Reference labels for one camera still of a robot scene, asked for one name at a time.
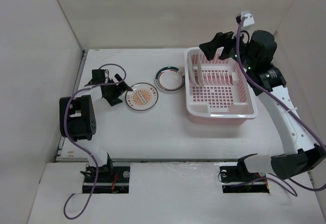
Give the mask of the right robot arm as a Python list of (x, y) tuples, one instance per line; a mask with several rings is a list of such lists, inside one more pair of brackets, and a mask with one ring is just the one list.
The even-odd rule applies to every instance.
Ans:
[(250, 86), (267, 109), (283, 147), (281, 155), (249, 154), (239, 158), (236, 166), (227, 167), (232, 174), (230, 181), (245, 181), (254, 173), (275, 174), (285, 180), (314, 169), (325, 159), (324, 148), (299, 121), (283, 74), (271, 63), (277, 49), (271, 33), (254, 31), (247, 43), (240, 37), (239, 53), (233, 32), (219, 32), (199, 48), (209, 61), (215, 57), (241, 60), (247, 83), (255, 82)]

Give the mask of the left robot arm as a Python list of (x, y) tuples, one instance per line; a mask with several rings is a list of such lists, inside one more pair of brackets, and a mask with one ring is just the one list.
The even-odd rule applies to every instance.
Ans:
[(93, 69), (91, 80), (82, 89), (59, 99), (62, 137), (81, 150), (88, 160), (89, 166), (83, 174), (89, 178), (97, 176), (104, 182), (113, 178), (114, 167), (109, 154), (92, 140), (97, 131), (93, 104), (98, 100), (106, 100), (110, 106), (122, 103), (120, 96), (131, 91), (125, 82), (126, 71), (122, 71), (123, 76), (116, 73), (110, 78), (107, 69)]

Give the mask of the white plate green flower pattern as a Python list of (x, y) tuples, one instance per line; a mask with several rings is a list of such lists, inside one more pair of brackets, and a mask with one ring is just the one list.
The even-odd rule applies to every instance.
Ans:
[(192, 62), (191, 55), (188, 55), (187, 57), (187, 67), (188, 67), (189, 81), (191, 82), (192, 85), (194, 85), (195, 79), (194, 79), (194, 70), (193, 70), (193, 62)]

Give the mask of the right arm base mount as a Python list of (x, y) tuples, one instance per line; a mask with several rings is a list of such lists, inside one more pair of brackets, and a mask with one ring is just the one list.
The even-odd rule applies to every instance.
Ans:
[(235, 164), (220, 164), (218, 180), (222, 183), (223, 193), (269, 193), (266, 179)]

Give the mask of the orange sunburst plate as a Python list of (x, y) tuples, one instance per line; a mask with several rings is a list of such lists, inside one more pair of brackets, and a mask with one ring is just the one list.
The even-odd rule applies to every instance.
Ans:
[(198, 59), (197, 61), (197, 77), (198, 77), (198, 83), (200, 86), (204, 85), (204, 79), (203, 79), (203, 72), (202, 72), (202, 66), (201, 66), (201, 60)]
[(126, 91), (125, 102), (135, 111), (147, 111), (158, 102), (158, 90), (146, 82), (135, 83), (131, 91)]

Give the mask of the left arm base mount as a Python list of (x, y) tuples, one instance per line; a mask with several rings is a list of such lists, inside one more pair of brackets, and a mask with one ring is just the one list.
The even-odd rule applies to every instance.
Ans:
[[(90, 193), (95, 180), (95, 168), (86, 167), (80, 171), (84, 177), (83, 193)], [(130, 166), (113, 166), (112, 169), (101, 167), (93, 193), (125, 194), (129, 193)]]

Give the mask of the white plate teal red rim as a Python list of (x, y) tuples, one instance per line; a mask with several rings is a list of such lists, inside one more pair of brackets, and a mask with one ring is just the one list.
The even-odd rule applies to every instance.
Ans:
[(164, 92), (177, 92), (185, 86), (184, 69), (174, 66), (163, 67), (156, 73), (154, 81)]

